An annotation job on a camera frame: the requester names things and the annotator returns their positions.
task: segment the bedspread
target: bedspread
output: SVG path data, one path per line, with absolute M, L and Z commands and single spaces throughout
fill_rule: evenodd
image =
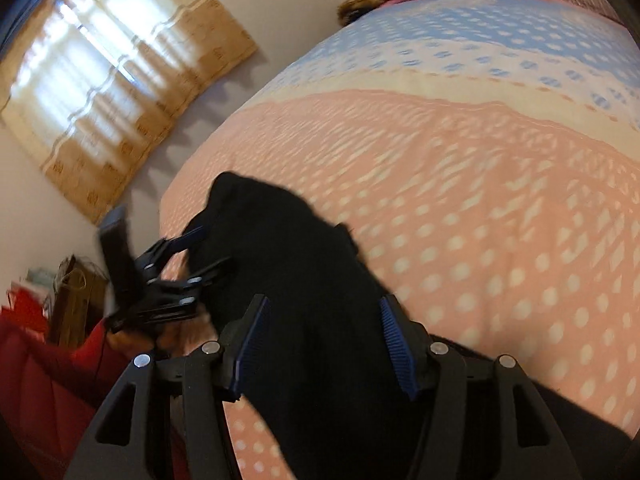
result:
M 346 222 L 430 330 L 623 428 L 640 427 L 640 52 L 543 0 L 377 10 L 289 66 L 164 196 L 177 235 L 213 178 L 288 187 Z M 174 260 L 175 275 L 180 262 Z M 227 411 L 245 478 L 285 476 L 259 417 Z

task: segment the red fabric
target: red fabric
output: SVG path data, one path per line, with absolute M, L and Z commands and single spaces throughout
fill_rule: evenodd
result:
M 42 315 L 42 306 L 36 301 L 28 290 L 16 286 L 8 290 L 9 300 L 13 309 L 2 307 L 2 316 L 11 320 L 15 324 L 30 328 L 34 332 L 43 334 L 49 333 L 49 325 Z
M 62 480 L 95 410 L 127 364 L 106 343 L 101 323 L 81 348 L 68 352 L 0 317 L 0 413 L 44 480 Z M 175 478 L 188 480 L 184 443 L 174 435 L 172 444 Z

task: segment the white polka dot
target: white polka dot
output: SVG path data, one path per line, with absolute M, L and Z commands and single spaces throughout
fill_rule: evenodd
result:
M 549 255 L 547 253 L 539 254 L 536 258 L 536 269 L 544 272 L 549 268 Z
M 402 285 L 398 290 L 396 290 L 396 297 L 400 301 L 406 301 L 411 296 L 411 287 L 408 285 Z
M 375 258 L 379 258 L 385 253 L 385 247 L 382 245 L 376 245 L 372 250 L 369 251 L 369 258 L 372 260 Z
M 442 285 L 442 277 L 439 274 L 432 274 L 422 280 L 422 288 L 427 292 L 434 292 Z
M 454 236 L 447 242 L 447 249 L 449 251 L 457 251 L 465 246 L 465 239 L 462 236 Z
M 562 321 L 556 321 L 549 327 L 549 341 L 556 345 L 562 341 L 564 336 L 564 323 Z
M 469 327 L 460 335 L 459 341 L 462 346 L 473 348 L 480 342 L 480 331 L 476 327 Z
M 488 267 L 494 262 L 495 251 L 493 249 L 487 249 L 482 256 L 480 256 L 480 263 L 483 267 Z
M 615 379 L 617 373 L 618 373 L 618 361 L 610 362 L 609 366 L 607 367 L 607 373 L 604 376 L 607 383 L 610 383 L 613 379 Z
M 536 353 L 536 350 L 538 350 L 538 342 L 536 341 L 536 338 L 528 335 L 522 340 L 522 343 L 520 343 L 520 348 L 518 350 L 518 359 L 520 361 L 526 361 L 527 359 L 533 357 L 533 354 Z
M 486 292 L 489 296 L 495 297 L 502 294 L 502 289 L 502 276 L 494 276 L 489 280 L 489 283 L 486 284 Z
M 461 282 L 462 280 L 466 280 L 471 274 L 471 269 L 469 264 L 465 262 L 461 262 L 451 269 L 451 279 L 455 282 Z
M 420 261 L 422 263 L 432 262 L 438 257 L 438 249 L 436 247 L 429 247 L 422 251 L 420 255 Z
M 525 272 L 524 269 L 513 269 L 511 271 L 511 275 L 509 276 L 509 285 L 511 286 L 518 286 L 520 284 L 522 284 L 522 282 L 524 281 L 525 278 Z
M 609 399 L 605 401 L 604 406 L 602 407 L 602 411 L 604 412 L 605 415 L 611 415 L 611 412 L 613 412 L 615 407 L 616 407 L 616 397 L 610 396 Z
M 634 392 L 636 391 L 636 383 L 638 382 L 638 380 L 636 380 L 635 377 L 631 377 L 631 380 L 629 381 L 629 384 L 626 386 L 626 396 L 627 397 L 631 397 Z
M 569 278 L 566 280 L 566 288 L 569 289 L 569 292 L 577 292 L 578 290 L 580 290 L 580 277 L 576 276 L 575 274 L 569 276 Z
M 634 418 L 634 410 L 629 410 L 625 413 L 624 418 L 622 419 L 622 429 L 624 430 Z
M 395 249 L 399 249 L 400 247 L 403 247 L 405 244 L 406 244 L 406 236 L 404 235 L 398 235 L 392 241 L 392 245 Z
M 427 325 L 436 325 L 444 318 L 444 309 L 441 306 L 432 306 L 427 310 Z
M 525 298 L 513 307 L 513 317 L 520 321 L 525 320 L 531 315 L 531 310 L 531 302 Z
M 615 338 L 616 333 L 613 332 L 612 328 L 607 328 L 602 334 L 602 342 L 605 344 L 605 346 L 611 346 Z
M 394 263 L 394 272 L 396 274 L 402 274 L 409 270 L 409 267 L 411 267 L 411 264 L 407 258 L 398 258 Z
M 487 236 L 488 233 L 489 233 L 489 229 L 487 228 L 487 226 L 486 225 L 482 225 L 482 226 L 476 228 L 476 230 L 474 231 L 474 236 L 478 240 L 482 240 L 483 238 L 485 238 Z
M 593 359 L 593 347 L 585 345 L 580 349 L 580 364 L 588 365 Z
M 460 217 L 455 213 L 449 213 L 442 219 L 442 222 L 445 223 L 446 225 L 455 225 L 459 221 L 460 221 Z
M 490 328 L 491 332 L 500 332 L 500 330 L 502 330 L 502 321 L 500 320 L 500 314 L 496 314 L 491 318 Z
M 578 328 L 584 328 L 589 322 L 589 311 L 583 306 L 575 311 L 574 323 Z
M 558 303 L 558 291 L 554 286 L 550 286 L 542 293 L 542 303 L 546 306 L 554 306 Z
M 477 304 L 478 300 L 476 300 L 476 297 L 473 294 L 466 292 L 458 298 L 456 309 L 460 312 L 471 312 L 475 309 Z
M 580 396 L 587 400 L 590 399 L 593 393 L 596 391 L 596 379 L 588 379 L 584 382 L 580 388 Z
M 551 368 L 551 378 L 555 381 L 561 381 L 569 371 L 569 361 L 560 359 Z
M 601 312 L 606 312 L 609 308 L 609 298 L 606 294 L 601 294 L 596 298 L 596 306 Z
M 427 236 L 429 236 L 431 233 L 433 233 L 433 225 L 432 224 L 425 224 L 423 226 L 421 226 L 418 231 L 417 234 L 420 238 L 425 238 Z

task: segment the black cloth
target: black cloth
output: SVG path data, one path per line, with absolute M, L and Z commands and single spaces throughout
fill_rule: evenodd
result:
M 0 474 L 12 480 L 42 480 L 0 415 Z
M 382 335 L 387 291 L 356 257 L 343 226 L 299 197 L 222 173 L 185 229 L 209 230 L 191 248 L 191 272 L 231 256 L 236 272 L 205 291 L 218 332 L 254 294 L 273 319 L 257 375 L 245 391 L 298 480 L 403 479 L 428 400 L 400 390 Z M 630 445 L 620 430 L 540 386 L 586 480 L 606 478 Z

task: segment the black clamp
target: black clamp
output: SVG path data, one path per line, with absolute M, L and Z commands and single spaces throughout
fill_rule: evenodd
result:
M 126 209 L 105 217 L 99 230 L 102 254 L 113 285 L 115 304 L 106 312 L 106 327 L 153 333 L 159 325 L 198 315 L 203 289 L 234 271 L 231 258 L 222 258 L 184 280 L 162 280 L 162 270 L 174 254 L 201 242 L 207 230 L 198 227 L 179 238 L 162 238 L 136 260 L 130 254 Z
M 429 398 L 407 480 L 580 480 L 569 445 L 540 393 L 510 355 L 463 356 L 380 302 L 389 357 L 411 400 Z
M 65 480 L 172 480 L 169 400 L 182 395 L 191 479 L 241 480 L 222 402 L 240 398 L 258 370 L 271 307 L 255 296 L 218 341 L 190 355 L 129 364 L 95 414 Z

